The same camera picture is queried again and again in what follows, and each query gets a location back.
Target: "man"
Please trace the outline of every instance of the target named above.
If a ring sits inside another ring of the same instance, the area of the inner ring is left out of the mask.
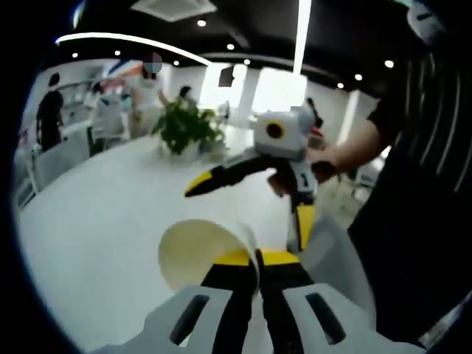
[[[36,138],[42,151],[46,152],[60,143],[59,126],[63,125],[60,110],[64,99],[57,91],[60,76],[53,74],[49,79],[49,91],[42,99],[36,114]]]
[[[414,1],[408,21],[431,52],[395,64],[395,81],[356,135],[308,153],[344,173],[392,146],[349,235],[375,296],[377,330],[394,341],[415,343],[472,288],[472,71],[460,6]],[[332,177],[315,166],[320,182]],[[269,182],[284,187],[277,175]]]

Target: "black t-shirt sleeve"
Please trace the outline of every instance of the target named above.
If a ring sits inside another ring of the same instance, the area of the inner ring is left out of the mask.
[[[367,117],[389,142],[403,130],[406,122],[407,65],[393,69],[385,95],[377,108]]]

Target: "white wall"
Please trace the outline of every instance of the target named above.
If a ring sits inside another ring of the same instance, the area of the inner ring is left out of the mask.
[[[44,95],[48,90],[49,78],[52,74],[58,73],[60,75],[59,86],[68,85],[70,83],[79,83],[89,79],[89,72],[91,68],[102,66],[104,69],[110,69],[114,64],[118,62],[118,59],[93,59],[93,60],[82,60],[74,63],[66,63],[53,68],[49,68],[44,72],[41,72],[32,85],[31,92],[29,93],[27,104],[24,109],[24,116],[36,117],[39,103],[43,99]],[[112,77],[116,77],[128,69],[131,69],[139,61],[130,60],[128,63],[116,70]],[[173,67],[169,64],[163,64],[161,75],[164,79],[164,90],[167,91],[170,88],[171,76]]]
[[[205,67],[173,68],[169,95],[175,97],[183,85],[192,86],[193,96],[198,100],[204,83]],[[259,80],[260,70],[248,69],[244,82],[243,95],[239,107],[232,112],[232,119],[243,121],[252,114],[252,102]],[[317,83],[308,82],[306,97],[312,97],[316,109],[324,119],[323,133],[328,141],[336,143],[344,118],[349,94],[342,90],[333,90]]]
[[[77,83],[84,81],[87,76],[87,70],[91,66],[106,66],[110,68],[117,62],[117,59],[97,59],[83,60],[76,63],[67,63],[47,69],[38,75],[37,80],[32,86],[32,90],[25,108],[25,116],[35,117],[39,102],[47,92],[49,78],[55,72],[60,74],[60,85],[68,83]],[[113,76],[126,71],[138,63],[135,60],[130,61],[122,68],[117,70]],[[192,95],[196,100],[200,99],[201,89],[204,84],[205,66],[192,66],[187,68],[177,68],[164,64],[162,75],[164,77],[164,91],[166,95],[173,99],[177,97],[180,88],[184,85],[192,86]],[[259,80],[260,70],[248,69],[244,82],[243,95],[239,106],[232,112],[232,119],[243,121],[252,114],[252,102]],[[308,82],[305,92],[306,97],[312,97],[316,109],[324,119],[323,133],[329,142],[336,142],[344,118],[344,112],[347,107],[349,94],[342,90],[333,90],[317,83]],[[366,94],[363,94],[363,100],[356,110],[356,116],[353,123],[353,131],[358,123],[367,117],[368,113],[375,107],[375,100]]]
[[[28,101],[24,108],[24,115],[36,117],[39,103],[47,93],[49,79],[54,73],[57,72],[60,75],[60,86],[70,83],[79,83],[88,78],[88,73],[91,67],[111,66],[116,62],[117,59],[83,60],[76,63],[66,63],[55,66],[41,72],[32,84]]]

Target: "person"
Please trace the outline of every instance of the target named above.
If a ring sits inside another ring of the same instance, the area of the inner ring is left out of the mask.
[[[62,94],[57,90],[60,75],[54,73],[49,79],[49,89],[44,95],[36,114],[36,139],[43,152],[52,149],[61,141],[59,127],[63,125],[61,109]]]
[[[308,137],[308,148],[324,150],[328,146],[328,143],[321,132],[324,120],[319,116],[318,111],[315,108],[315,103],[311,97],[307,98],[307,105],[315,116],[315,124],[311,128],[311,132]]]
[[[89,92],[87,92],[86,98],[84,99],[84,106],[86,107],[87,111],[90,112],[89,118],[93,119],[94,115],[96,114],[98,100],[100,96],[103,94],[103,88],[100,82],[95,83]]]
[[[155,72],[148,72],[143,65],[139,79],[131,86],[128,126],[132,139],[147,134],[159,118],[159,109],[169,103],[162,86],[162,78]]]
[[[428,52],[395,63],[387,93],[344,144],[307,152],[324,182],[334,173],[316,162],[344,173],[392,146],[348,233],[374,293],[377,331],[415,344],[472,289],[472,71],[465,9],[446,2],[413,2],[408,22]],[[269,178],[279,195],[291,192],[282,181]]]
[[[315,102],[313,101],[313,98],[311,97],[307,98],[307,105],[313,111],[313,114],[315,115],[314,127],[321,129],[325,121],[319,116],[318,111],[316,110]]]
[[[186,105],[188,108],[196,108],[197,101],[192,97],[192,88],[190,86],[182,86],[180,92],[178,93],[178,98]]]

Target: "white table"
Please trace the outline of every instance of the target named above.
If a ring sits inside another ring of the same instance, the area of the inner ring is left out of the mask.
[[[232,127],[226,139],[233,152],[252,144],[251,131]],[[172,295],[157,250],[176,221],[218,212],[250,225],[258,246],[285,248],[288,200],[269,189],[270,171],[185,199],[186,186],[211,166],[159,160],[156,146],[145,137],[89,159],[20,215],[21,245],[39,294],[82,350],[127,341]]]

